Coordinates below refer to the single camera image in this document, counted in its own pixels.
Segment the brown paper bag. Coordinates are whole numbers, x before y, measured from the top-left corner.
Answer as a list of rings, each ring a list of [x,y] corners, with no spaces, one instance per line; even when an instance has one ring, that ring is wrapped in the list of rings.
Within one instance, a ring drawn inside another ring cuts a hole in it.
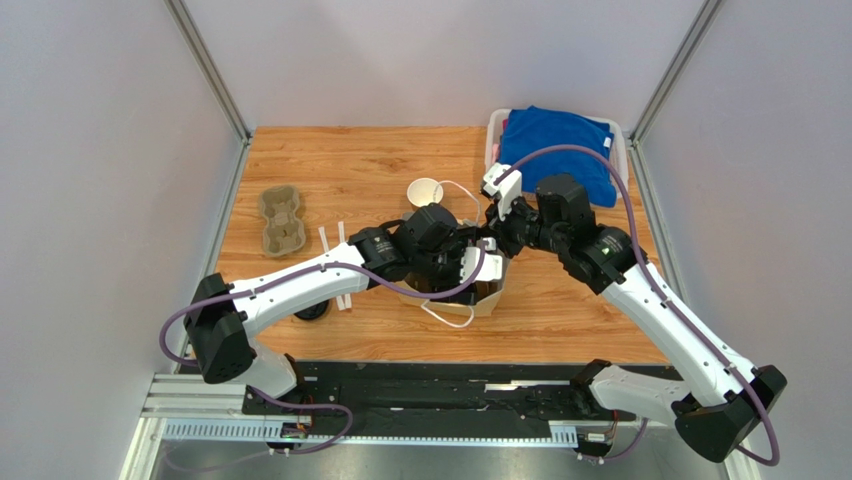
[[[470,197],[477,208],[475,221],[459,220],[460,226],[475,226],[479,220],[484,218],[484,209],[476,195],[471,193],[461,184],[452,180],[439,181],[444,189],[445,185],[453,185]],[[474,282],[464,292],[445,300],[426,300],[399,294],[401,303],[418,307],[426,314],[432,316],[443,324],[456,329],[467,328],[474,319],[489,317],[492,315],[504,291],[507,271],[510,260],[504,257],[504,280],[501,282]]]

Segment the paper coffee cup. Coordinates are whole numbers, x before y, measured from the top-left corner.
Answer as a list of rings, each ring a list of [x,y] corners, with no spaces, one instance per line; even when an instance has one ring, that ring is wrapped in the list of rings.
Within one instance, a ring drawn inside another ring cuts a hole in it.
[[[414,208],[440,203],[444,197],[442,184],[432,178],[418,178],[406,190],[406,198]]]

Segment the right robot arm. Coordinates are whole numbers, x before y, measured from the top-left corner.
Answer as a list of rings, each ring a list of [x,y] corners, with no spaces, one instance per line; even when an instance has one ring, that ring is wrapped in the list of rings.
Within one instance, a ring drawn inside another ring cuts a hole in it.
[[[784,374],[773,365],[755,366],[710,331],[625,231],[597,222],[586,189],[570,175],[541,180],[531,206],[520,173],[498,164],[485,174],[482,193],[492,202],[487,227],[508,257],[523,248],[555,254],[572,278],[630,318],[680,377],[665,380],[594,360],[573,381],[581,407],[672,426],[714,463],[773,408],[788,384]]]

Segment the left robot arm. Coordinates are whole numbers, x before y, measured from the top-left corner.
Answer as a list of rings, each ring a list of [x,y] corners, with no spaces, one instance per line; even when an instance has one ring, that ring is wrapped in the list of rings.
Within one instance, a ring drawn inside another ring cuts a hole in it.
[[[279,320],[335,297],[384,286],[422,300],[463,292],[495,246],[476,226],[463,227],[443,206],[420,207],[405,219],[363,228],[342,244],[297,265],[248,280],[214,273],[178,313],[207,384],[243,383],[279,398],[298,384],[295,363],[256,337]],[[428,277],[427,292],[407,292],[410,274]]]

